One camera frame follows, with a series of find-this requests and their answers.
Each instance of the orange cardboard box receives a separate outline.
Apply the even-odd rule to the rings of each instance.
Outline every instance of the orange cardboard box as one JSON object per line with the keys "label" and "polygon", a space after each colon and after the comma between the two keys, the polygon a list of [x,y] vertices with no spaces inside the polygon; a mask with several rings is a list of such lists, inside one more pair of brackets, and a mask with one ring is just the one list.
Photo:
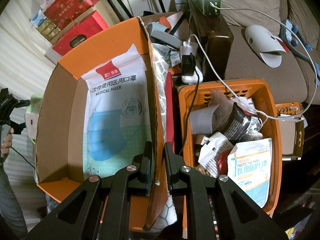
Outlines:
{"label": "orange cardboard box", "polygon": [[88,87],[81,79],[97,65],[126,52],[135,44],[146,66],[154,180],[151,194],[131,198],[129,229],[150,228],[167,197],[163,163],[163,131],[152,45],[139,17],[114,25],[87,39],[68,52],[53,71],[41,106],[36,139],[38,187],[58,202],[81,182],[83,175],[83,126]]}

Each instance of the red gift box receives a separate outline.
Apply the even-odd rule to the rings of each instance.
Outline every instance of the red gift box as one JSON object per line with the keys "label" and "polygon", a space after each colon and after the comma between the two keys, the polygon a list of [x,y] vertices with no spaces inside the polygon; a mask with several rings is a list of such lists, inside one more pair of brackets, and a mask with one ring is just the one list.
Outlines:
{"label": "red gift box", "polygon": [[101,15],[94,11],[64,34],[53,46],[53,50],[63,56],[86,39],[107,28],[108,25]]}
{"label": "red gift box", "polygon": [[55,0],[44,12],[61,30],[99,0]]}

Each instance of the red logo label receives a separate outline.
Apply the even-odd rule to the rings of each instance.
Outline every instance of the red logo label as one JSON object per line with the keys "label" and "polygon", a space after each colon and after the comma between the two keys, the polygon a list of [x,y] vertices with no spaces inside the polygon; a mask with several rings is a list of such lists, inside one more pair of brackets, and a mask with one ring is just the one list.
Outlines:
{"label": "red logo label", "polygon": [[100,74],[104,80],[121,75],[120,70],[115,65],[113,65],[112,61],[109,61],[102,67],[97,68],[96,72]]}

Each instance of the blue face mask image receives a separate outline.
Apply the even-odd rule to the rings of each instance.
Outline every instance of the blue face mask image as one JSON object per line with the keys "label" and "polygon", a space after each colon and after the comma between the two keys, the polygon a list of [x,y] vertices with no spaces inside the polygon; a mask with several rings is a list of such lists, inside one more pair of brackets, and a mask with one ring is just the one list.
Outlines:
{"label": "blue face mask image", "polygon": [[121,110],[94,112],[88,123],[88,154],[95,161],[106,161],[121,152],[127,141],[120,127]]}

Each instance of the black snack package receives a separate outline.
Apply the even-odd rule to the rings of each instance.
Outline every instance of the black snack package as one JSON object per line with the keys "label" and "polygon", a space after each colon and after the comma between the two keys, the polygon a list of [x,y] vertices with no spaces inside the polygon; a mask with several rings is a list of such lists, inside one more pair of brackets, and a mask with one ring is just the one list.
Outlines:
{"label": "black snack package", "polygon": [[244,111],[236,103],[233,103],[228,121],[220,132],[234,145],[257,121],[256,114]]}

